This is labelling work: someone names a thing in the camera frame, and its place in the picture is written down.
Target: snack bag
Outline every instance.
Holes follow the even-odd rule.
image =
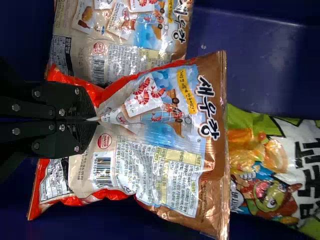
[[[49,66],[109,85],[184,59],[192,0],[57,0]]]
[[[227,121],[231,211],[319,239],[319,122],[249,113],[230,104]]]
[[[38,166],[28,219],[58,200],[81,206],[133,195],[161,218],[226,239],[225,53],[123,77],[101,99],[94,119],[100,125],[85,153],[39,161],[52,166]],[[50,181],[54,171],[64,181]],[[53,194],[54,185],[61,191]]]

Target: saeukkang snack bag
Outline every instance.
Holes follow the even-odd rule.
[[[56,0],[49,66],[109,85],[184,59],[193,0]]]
[[[320,239],[320,122],[228,105],[231,211]]]
[[[53,71],[51,79],[63,76]],[[100,125],[91,143],[82,155],[39,160],[28,219],[57,201],[82,206],[134,196],[165,220],[226,239],[226,54],[179,60],[97,90],[90,120]]]

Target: food illustration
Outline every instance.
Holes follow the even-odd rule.
[[[82,21],[87,22],[93,17],[94,10],[91,6],[87,6],[82,13]]]
[[[147,5],[147,0],[139,0],[139,5],[141,7],[144,7],[145,5]]]
[[[81,27],[83,27],[85,29],[90,29],[90,27],[82,20],[78,21],[78,25],[80,25]]]
[[[277,180],[262,180],[255,174],[231,175],[236,189],[243,195],[245,202],[254,216],[271,220],[276,217],[284,224],[297,224],[298,218],[291,216],[298,205],[292,193],[302,187],[301,183],[285,186]]]
[[[119,124],[151,124],[166,123],[173,127],[175,132],[182,136],[182,123],[191,125],[192,119],[178,108],[180,100],[176,96],[175,89],[166,90],[165,87],[157,88],[153,84],[155,80],[147,77],[140,86],[132,93],[134,100],[140,105],[138,108],[144,108],[144,105],[152,104],[151,99],[166,98],[167,102],[162,102],[159,107],[145,111],[141,114],[130,117],[125,106],[122,107],[116,119]]]
[[[245,174],[253,172],[256,162],[275,173],[285,173],[288,166],[288,157],[279,141],[268,141],[264,132],[253,135],[251,128],[230,129],[229,155],[230,165],[234,173]]]
[[[73,17],[72,27],[86,34],[94,29],[97,13],[94,10],[93,2],[90,0],[79,0],[76,13]]]
[[[120,30],[136,30],[135,29],[135,23],[136,20],[135,19],[130,19],[130,20],[126,20],[123,22],[123,24],[121,25],[121,27],[119,27]]]
[[[93,14],[94,14],[94,10],[92,9],[92,7],[87,6],[81,15],[81,20],[78,21],[78,25],[80,25],[85,29],[90,29],[90,27],[87,25],[86,22],[93,17]]]

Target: shrimp illustration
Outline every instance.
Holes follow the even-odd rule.
[[[147,21],[147,22],[150,22],[150,21],[151,21],[151,17],[145,16],[145,17],[144,17],[144,20]]]
[[[122,118],[122,116],[118,117],[118,120],[122,123],[122,124],[126,124],[126,120]]]
[[[147,0],[139,0],[139,5],[141,7],[144,7],[145,5],[147,5]]]
[[[141,83],[141,85],[138,87],[136,91],[133,92],[134,95],[140,95],[144,92],[144,89],[147,88],[150,84],[150,77],[147,77],[147,79]]]
[[[134,97],[134,99],[137,100],[140,105],[146,105],[149,102],[149,98],[149,93],[146,90],[144,90],[142,98],[138,96]]]
[[[165,110],[168,113],[172,113],[174,119],[180,119],[180,118],[184,117],[184,113],[179,108],[177,108],[171,104],[164,103],[163,110]]]
[[[161,88],[159,91],[154,91],[155,86],[151,87],[152,91],[151,91],[151,96],[155,99],[160,98],[165,92],[166,92],[166,88]]]
[[[162,120],[162,116],[156,117],[155,115],[156,115],[155,113],[152,113],[152,117],[151,117],[152,122],[159,122],[160,120]]]

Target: blue bin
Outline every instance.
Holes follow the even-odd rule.
[[[1,56],[21,79],[43,81],[54,21],[52,0],[2,1]],[[187,58],[227,51],[228,101],[248,111],[320,119],[318,1],[197,0]],[[36,159],[0,185],[2,239],[209,239],[142,209],[133,198],[85,207],[60,203],[28,222]],[[231,239],[305,239],[276,222],[231,214]]]

